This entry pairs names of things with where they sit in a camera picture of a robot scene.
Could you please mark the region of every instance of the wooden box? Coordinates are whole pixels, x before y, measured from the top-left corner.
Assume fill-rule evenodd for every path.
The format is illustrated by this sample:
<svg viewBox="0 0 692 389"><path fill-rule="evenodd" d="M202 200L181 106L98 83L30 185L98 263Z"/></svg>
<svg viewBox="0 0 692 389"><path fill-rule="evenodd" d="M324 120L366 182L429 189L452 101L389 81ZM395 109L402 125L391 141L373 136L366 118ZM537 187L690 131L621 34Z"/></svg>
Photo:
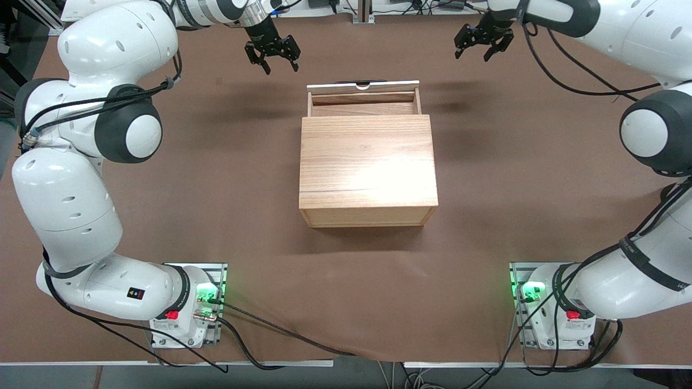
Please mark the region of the wooden box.
<svg viewBox="0 0 692 389"><path fill-rule="evenodd" d="M299 208L308 226L422 226L437 208L418 81L309 85Z"/></svg>

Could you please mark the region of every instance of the red cap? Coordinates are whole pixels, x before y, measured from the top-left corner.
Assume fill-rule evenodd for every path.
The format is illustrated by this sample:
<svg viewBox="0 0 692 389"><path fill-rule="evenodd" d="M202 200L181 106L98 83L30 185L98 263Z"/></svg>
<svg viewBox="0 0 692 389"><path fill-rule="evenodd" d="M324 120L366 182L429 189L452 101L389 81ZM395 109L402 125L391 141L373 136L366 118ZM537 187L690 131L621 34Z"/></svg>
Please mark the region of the red cap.
<svg viewBox="0 0 692 389"><path fill-rule="evenodd" d="M581 315L577 311L567 311L567 318L570 320L578 319Z"/></svg>

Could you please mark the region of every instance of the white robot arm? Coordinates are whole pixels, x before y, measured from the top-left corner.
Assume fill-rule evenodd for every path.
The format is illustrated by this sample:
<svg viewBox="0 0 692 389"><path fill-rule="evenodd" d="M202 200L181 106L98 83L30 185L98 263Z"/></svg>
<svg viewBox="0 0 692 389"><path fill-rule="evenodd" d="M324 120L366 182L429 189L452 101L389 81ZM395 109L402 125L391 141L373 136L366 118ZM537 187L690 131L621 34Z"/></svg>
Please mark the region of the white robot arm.
<svg viewBox="0 0 692 389"><path fill-rule="evenodd" d="M116 318L159 320L191 347L202 345L208 322L198 297L216 297L201 269L142 262L114 253L122 226L102 180L105 159L141 163L162 139L161 119L137 82L178 51L178 28L239 21L268 73L265 56L280 55L297 69L300 50L281 39L268 17L276 0L111 0L90 9L58 39L68 80L39 79L17 94L22 155L12 168L20 204L44 245L39 288L70 305ZM168 347L181 347L169 342Z"/></svg>
<svg viewBox="0 0 692 389"><path fill-rule="evenodd" d="M656 78L663 91L623 114L620 137L656 173L692 174L692 8L685 0L489 0L477 27L455 38L457 58L491 45L485 60L507 49L513 20L576 38ZM583 349L596 317L634 318L692 301L692 195L686 180L664 199L648 225L584 264L537 268L520 288L529 309L551 298L532 320L538 346ZM558 314L557 328L554 315Z"/></svg>

